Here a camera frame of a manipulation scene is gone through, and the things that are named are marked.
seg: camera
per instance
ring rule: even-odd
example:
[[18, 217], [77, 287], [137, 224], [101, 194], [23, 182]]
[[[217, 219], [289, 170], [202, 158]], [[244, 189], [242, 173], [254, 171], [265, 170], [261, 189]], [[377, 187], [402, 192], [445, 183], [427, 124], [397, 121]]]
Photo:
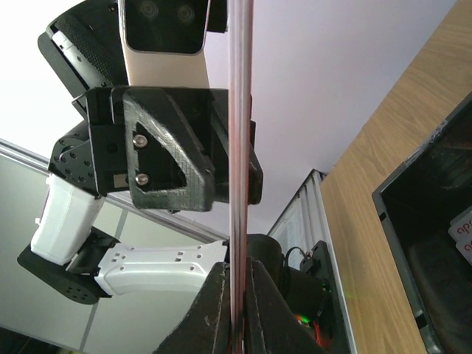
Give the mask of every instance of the camera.
[[123, 0], [126, 42], [137, 52], [196, 55], [203, 46], [209, 0]]

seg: white background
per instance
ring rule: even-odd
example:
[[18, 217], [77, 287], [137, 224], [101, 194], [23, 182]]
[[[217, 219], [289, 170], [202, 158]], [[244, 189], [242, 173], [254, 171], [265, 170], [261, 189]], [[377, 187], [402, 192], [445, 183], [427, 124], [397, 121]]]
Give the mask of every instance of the white background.
[[[0, 138], [48, 157], [81, 118], [36, 39], [77, 2], [2, 4]], [[270, 229], [312, 168], [329, 172], [454, 2], [254, 0], [253, 119], [264, 194], [250, 207], [250, 232]], [[208, 35], [215, 88], [228, 86], [227, 44], [227, 35]], [[226, 205], [182, 215], [229, 228]]]

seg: black cable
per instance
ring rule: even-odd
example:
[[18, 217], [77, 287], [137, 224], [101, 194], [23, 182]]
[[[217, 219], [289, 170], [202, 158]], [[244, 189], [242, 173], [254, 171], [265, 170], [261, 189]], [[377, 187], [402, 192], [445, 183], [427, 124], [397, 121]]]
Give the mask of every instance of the black cable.
[[303, 251], [300, 247], [298, 246], [292, 247], [291, 249], [287, 251], [287, 254], [285, 255], [285, 267], [288, 267], [288, 258], [290, 257], [290, 253], [292, 253], [292, 251], [295, 249], [298, 249], [300, 251], [304, 260], [308, 258], [308, 254], [306, 254], [305, 251]]

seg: metal screw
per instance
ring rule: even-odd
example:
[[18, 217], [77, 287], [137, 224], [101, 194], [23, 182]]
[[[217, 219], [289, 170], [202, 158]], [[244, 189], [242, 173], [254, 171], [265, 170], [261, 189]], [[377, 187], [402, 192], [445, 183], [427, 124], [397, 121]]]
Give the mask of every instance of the metal screw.
[[148, 146], [148, 138], [146, 138], [144, 135], [137, 134], [133, 139], [133, 144], [137, 148], [145, 148], [146, 146]]
[[145, 173], [140, 173], [136, 175], [136, 183], [139, 186], [145, 186], [146, 184], [149, 183], [149, 176]]

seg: wood grain surface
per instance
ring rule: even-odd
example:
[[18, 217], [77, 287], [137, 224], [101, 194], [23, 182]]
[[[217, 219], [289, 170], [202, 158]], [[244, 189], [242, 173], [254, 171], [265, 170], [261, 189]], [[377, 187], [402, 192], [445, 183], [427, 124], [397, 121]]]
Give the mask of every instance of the wood grain surface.
[[426, 351], [371, 194], [471, 91], [472, 0], [459, 0], [322, 184], [360, 353]]

